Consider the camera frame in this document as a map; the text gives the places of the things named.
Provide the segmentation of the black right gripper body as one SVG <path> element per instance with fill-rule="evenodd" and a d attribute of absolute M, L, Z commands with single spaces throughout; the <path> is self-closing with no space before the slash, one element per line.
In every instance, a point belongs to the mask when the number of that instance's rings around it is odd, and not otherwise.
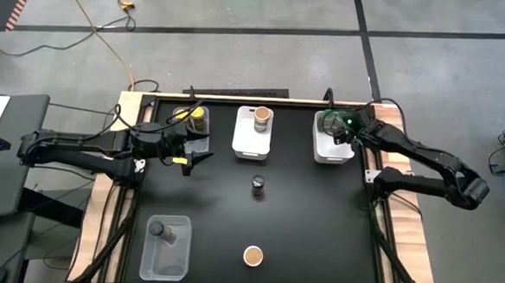
<path fill-rule="evenodd" d="M 344 129 L 349 129 L 349 142 L 357 140 L 361 143 L 373 143 L 370 126 L 373 124 L 374 114 L 371 109 L 362 108 L 342 111 L 340 112 L 340 119 L 344 124 Z"/>

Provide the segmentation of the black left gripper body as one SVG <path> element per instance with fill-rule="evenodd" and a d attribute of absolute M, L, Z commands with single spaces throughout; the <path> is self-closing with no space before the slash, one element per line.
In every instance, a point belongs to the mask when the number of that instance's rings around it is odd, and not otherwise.
<path fill-rule="evenodd" d="M 185 124 L 162 126 L 149 122 L 130 130 L 131 154 L 136 158 L 179 158 L 185 156 L 188 129 Z"/>

